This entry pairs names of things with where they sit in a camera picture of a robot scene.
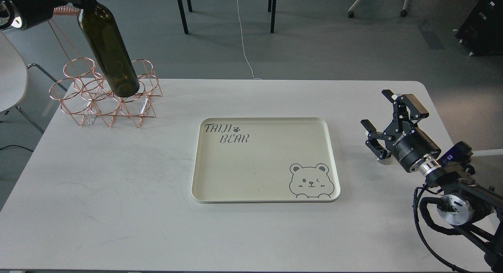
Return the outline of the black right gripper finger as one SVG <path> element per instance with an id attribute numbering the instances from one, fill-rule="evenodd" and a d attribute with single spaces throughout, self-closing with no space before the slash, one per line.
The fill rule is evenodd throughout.
<path id="1" fill-rule="evenodd" d="M 385 132 L 411 132 L 421 119 L 430 115 L 413 94 L 397 95 L 390 89 L 382 90 L 382 94 L 393 106 L 392 121 Z"/>
<path id="2" fill-rule="evenodd" d="M 392 141 L 393 135 L 378 132 L 375 126 L 368 119 L 361 120 L 361 124 L 367 131 L 366 146 L 369 147 L 378 160 L 382 161 L 384 159 L 389 159 L 391 157 L 391 152 L 383 147 L 379 143 L 379 140 Z"/>

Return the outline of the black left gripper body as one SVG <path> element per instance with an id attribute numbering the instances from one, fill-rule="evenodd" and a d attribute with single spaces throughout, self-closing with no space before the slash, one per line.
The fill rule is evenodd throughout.
<path id="1" fill-rule="evenodd" d="M 54 10 L 73 4 L 83 8 L 95 0 L 1 0 L 1 29 L 27 30 L 52 18 Z"/>

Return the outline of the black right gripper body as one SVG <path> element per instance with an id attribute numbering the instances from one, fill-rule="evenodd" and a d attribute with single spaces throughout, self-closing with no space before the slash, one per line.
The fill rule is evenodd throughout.
<path id="1" fill-rule="evenodd" d="M 392 156 L 406 172 L 417 171 L 417 162 L 424 156 L 438 158 L 441 149 L 426 133 L 411 121 L 392 121 L 387 127 L 388 155 Z"/>

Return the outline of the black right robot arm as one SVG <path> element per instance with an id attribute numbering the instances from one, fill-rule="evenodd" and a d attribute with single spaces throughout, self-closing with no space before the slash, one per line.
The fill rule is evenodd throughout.
<path id="1" fill-rule="evenodd" d="M 421 102 L 413 94 L 394 94 L 389 89 L 384 89 L 382 94 L 393 106 L 392 120 L 379 132 L 369 120 L 363 119 L 366 146 L 377 160 L 393 157 L 406 172 L 419 171 L 424 175 L 424 184 L 415 188 L 413 195 L 414 223 L 421 241 L 442 264 L 453 271 L 466 272 L 433 251 L 422 233 L 419 217 L 438 233 L 467 238 L 484 252 L 490 269 L 501 273 L 502 224 L 491 234 L 475 223 L 492 213 L 502 220 L 502 196 L 473 179 L 471 146 L 458 142 L 441 155 L 441 149 L 418 126 L 420 120 L 429 116 Z"/>

